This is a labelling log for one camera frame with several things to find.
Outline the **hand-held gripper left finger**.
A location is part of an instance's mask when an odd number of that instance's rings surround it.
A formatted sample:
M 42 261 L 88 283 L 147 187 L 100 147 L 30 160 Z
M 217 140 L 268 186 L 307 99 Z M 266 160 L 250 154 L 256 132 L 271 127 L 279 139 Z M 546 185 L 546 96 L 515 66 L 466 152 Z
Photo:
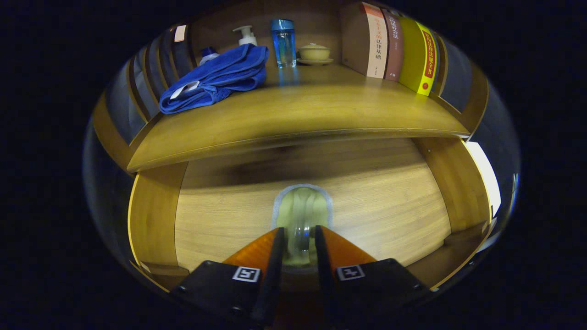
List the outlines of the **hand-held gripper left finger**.
M 196 308 L 215 328 L 265 328 L 273 323 L 280 291 L 285 229 L 260 236 L 223 262 L 206 260 L 172 297 Z

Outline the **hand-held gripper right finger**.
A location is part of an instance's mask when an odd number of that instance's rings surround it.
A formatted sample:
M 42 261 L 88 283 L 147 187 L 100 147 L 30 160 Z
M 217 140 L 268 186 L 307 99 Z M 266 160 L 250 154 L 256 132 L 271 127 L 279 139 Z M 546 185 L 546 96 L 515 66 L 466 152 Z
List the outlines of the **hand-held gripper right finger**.
M 333 328 L 391 328 L 433 292 L 393 258 L 376 260 L 327 227 L 315 227 L 325 315 Z

